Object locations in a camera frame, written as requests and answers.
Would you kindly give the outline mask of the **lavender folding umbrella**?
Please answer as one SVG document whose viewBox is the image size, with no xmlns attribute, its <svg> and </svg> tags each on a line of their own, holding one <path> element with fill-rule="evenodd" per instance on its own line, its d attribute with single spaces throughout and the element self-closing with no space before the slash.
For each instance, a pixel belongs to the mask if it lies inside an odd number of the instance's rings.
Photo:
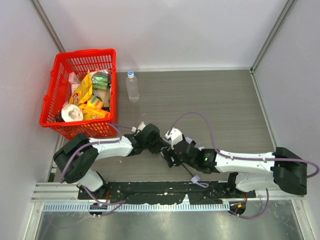
<svg viewBox="0 0 320 240">
<path fill-rule="evenodd" d="M 172 167 L 182 166 L 190 175 L 191 182 L 202 188 L 208 188 L 208 183 L 200 182 L 200 177 L 198 175 L 193 175 L 191 171 L 185 166 L 185 164 L 190 167 L 194 167 L 195 160 L 202 150 L 205 148 L 203 146 L 196 147 L 196 142 L 189 137 L 182 136 L 182 141 L 180 141 L 175 146 L 172 146 L 172 141 L 164 139 L 167 146 L 160 150 L 160 154 L 166 161 L 167 165 Z"/>
</svg>

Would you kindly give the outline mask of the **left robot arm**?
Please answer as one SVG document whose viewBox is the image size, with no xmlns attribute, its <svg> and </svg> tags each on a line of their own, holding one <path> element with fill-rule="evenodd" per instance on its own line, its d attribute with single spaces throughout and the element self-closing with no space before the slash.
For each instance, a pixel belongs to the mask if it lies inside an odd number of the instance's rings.
<svg viewBox="0 0 320 240">
<path fill-rule="evenodd" d="M 161 137 L 160 130 L 153 124 L 141 122 L 131 128 L 132 133 L 110 139 L 97 139 L 79 133 L 54 155 L 53 160 L 61 172 L 61 181 L 76 183 L 79 191 L 89 198 L 102 199 L 107 193 L 106 181 L 91 169 L 97 160 L 111 157 L 130 157 L 148 150 L 159 154 L 168 143 Z"/>
</svg>

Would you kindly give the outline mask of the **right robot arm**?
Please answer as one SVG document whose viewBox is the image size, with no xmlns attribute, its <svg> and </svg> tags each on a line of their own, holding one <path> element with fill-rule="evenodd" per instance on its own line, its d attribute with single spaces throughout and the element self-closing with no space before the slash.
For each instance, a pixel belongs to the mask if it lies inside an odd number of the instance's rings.
<svg viewBox="0 0 320 240">
<path fill-rule="evenodd" d="M 280 189 L 298 196 L 307 194 L 307 164 L 285 147 L 259 154 L 234 153 L 197 148 L 182 140 L 161 149 L 169 167 L 186 164 L 204 174 L 229 173 L 227 186 L 243 193 Z"/>
</svg>

